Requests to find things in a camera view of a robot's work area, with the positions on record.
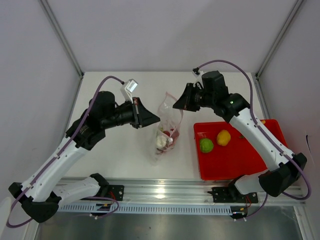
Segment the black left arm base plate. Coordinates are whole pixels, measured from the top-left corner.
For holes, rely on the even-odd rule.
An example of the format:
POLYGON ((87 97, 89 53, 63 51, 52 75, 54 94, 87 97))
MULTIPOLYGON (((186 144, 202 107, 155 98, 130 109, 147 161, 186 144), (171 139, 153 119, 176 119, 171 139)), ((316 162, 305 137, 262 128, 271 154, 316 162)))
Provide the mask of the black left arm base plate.
POLYGON ((125 193, 124 185, 109 184, 102 187, 94 197, 111 198, 117 201, 122 201, 125 193))

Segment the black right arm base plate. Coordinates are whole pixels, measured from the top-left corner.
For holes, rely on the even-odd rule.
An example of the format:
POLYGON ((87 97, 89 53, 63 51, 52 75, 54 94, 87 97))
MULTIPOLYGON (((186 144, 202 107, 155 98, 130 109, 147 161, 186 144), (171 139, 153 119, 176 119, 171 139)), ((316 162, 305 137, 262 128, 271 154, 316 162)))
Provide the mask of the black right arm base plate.
POLYGON ((214 203, 257 204, 259 202, 256 192, 243 195, 230 191, 226 186, 212 187, 207 193, 212 196, 214 203))

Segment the green celery stalk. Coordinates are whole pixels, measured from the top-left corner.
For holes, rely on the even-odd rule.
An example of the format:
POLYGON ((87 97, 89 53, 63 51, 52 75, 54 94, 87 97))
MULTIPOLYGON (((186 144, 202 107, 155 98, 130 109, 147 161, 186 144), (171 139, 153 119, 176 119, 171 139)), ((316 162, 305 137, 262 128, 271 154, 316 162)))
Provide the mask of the green celery stalk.
POLYGON ((166 150, 173 143, 172 134, 172 130, 167 125, 159 124, 155 136, 156 148, 161 151, 166 150))

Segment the yellow lemon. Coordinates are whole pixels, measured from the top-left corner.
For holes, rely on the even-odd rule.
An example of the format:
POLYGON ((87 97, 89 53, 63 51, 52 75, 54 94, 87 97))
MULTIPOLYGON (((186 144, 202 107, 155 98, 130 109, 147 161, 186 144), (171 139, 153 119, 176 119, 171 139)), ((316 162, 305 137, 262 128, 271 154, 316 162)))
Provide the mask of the yellow lemon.
POLYGON ((216 137, 217 144, 222 147, 225 147, 230 142, 230 140, 231 140, 231 135, 225 129, 221 130, 216 137))

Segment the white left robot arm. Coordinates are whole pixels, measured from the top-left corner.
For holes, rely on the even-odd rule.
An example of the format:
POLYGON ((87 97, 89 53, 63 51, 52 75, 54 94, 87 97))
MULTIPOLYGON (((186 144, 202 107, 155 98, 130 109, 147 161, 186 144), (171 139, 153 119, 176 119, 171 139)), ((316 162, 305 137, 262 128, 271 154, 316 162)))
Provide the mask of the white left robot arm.
POLYGON ((30 178, 12 183, 8 190, 14 197, 13 205, 21 204, 31 220, 43 223, 58 209, 77 200, 103 200, 116 202, 111 186, 99 173, 65 186, 57 183, 67 171, 106 136, 106 130, 126 124, 141 129, 158 123, 160 118, 148 111, 139 97, 132 93, 137 82, 122 82, 120 89, 125 101, 118 105, 110 91, 97 89, 88 108, 66 131, 55 152, 30 178))

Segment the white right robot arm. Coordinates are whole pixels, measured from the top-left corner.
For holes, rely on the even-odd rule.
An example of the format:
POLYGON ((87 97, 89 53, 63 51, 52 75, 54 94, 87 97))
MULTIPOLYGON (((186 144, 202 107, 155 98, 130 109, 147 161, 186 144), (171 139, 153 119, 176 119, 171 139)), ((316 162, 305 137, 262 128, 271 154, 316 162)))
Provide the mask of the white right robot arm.
POLYGON ((252 192, 265 192, 277 197, 298 179, 306 180, 307 158, 284 146, 255 116, 252 105, 241 94, 230 93, 219 71, 193 70, 196 82, 191 84, 195 109, 209 108, 239 131, 262 158, 266 169, 236 177, 230 184, 228 196, 239 202, 252 192))

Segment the clear zip top bag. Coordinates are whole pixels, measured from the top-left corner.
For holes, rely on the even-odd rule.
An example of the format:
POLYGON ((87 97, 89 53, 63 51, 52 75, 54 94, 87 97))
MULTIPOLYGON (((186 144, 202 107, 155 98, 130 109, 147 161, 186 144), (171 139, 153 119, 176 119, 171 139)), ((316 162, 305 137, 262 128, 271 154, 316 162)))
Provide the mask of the clear zip top bag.
POLYGON ((156 143, 156 131, 157 131, 158 125, 162 124, 162 125, 168 126, 169 129, 177 129, 180 135, 180 128, 181 128, 184 113, 182 110, 173 108, 173 105, 176 101, 177 99, 172 94, 170 94, 169 92, 166 92, 163 101, 161 102, 161 104, 157 109, 157 115, 160 118, 160 122, 157 123, 156 128, 153 131, 153 136, 151 138, 152 146, 153 146, 152 155, 156 161, 162 158, 162 156, 166 155, 168 152, 171 152, 175 148, 174 147, 172 150, 164 154, 156 153, 155 143, 156 143))

